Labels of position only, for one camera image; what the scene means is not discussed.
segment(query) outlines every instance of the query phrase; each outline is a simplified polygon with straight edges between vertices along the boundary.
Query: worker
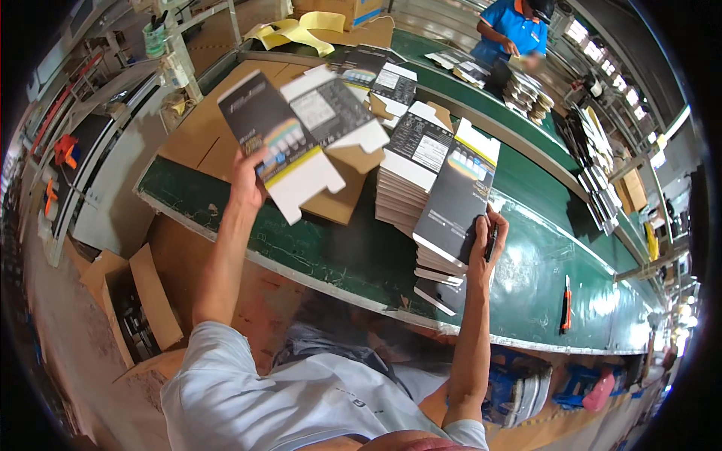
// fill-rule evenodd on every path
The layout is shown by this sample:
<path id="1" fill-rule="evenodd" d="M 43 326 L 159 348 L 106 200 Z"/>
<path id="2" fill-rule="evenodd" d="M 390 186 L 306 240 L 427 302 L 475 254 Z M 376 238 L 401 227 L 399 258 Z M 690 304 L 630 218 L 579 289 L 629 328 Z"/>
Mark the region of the worker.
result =
<path id="1" fill-rule="evenodd" d="M 487 64 L 523 56 L 534 69 L 547 54 L 547 24 L 554 13 L 554 0 L 497 0 L 479 16 L 477 31 L 482 39 L 471 55 Z"/>
<path id="2" fill-rule="evenodd" d="M 476 220 L 466 306 L 442 427 L 419 410 L 421 400 L 409 394 L 413 390 L 403 389 L 413 380 L 403 381 L 385 371 L 385 365 L 370 364 L 383 363 L 371 349 L 328 338 L 308 340 L 316 332 L 312 328 L 287 338 L 283 362 L 277 355 L 270 374 L 260 377 L 248 340 L 230 324 L 251 227 L 264 202 L 253 170 L 264 153 L 244 159 L 238 152 L 230 199 L 193 303 L 194 330 L 188 349 L 180 371 L 161 390 L 171 447 L 175 451 L 488 450 L 481 406 L 491 354 L 489 283 L 504 249 L 508 222 L 490 209 Z M 487 263 L 484 252 L 495 224 L 499 224 L 497 241 Z M 240 312 L 253 309 L 244 302 L 250 299 L 241 300 Z"/>

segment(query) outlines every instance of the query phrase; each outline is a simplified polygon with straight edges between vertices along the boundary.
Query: plastic container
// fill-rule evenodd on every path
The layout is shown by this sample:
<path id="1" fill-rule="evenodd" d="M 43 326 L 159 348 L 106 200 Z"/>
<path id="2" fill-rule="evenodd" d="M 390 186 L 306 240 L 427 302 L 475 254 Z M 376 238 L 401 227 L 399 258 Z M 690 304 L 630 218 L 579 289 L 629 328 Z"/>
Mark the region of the plastic container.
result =
<path id="1" fill-rule="evenodd" d="M 151 30 L 151 24 L 143 27 L 145 54 L 148 58 L 159 58 L 165 53 L 165 24 Z"/>

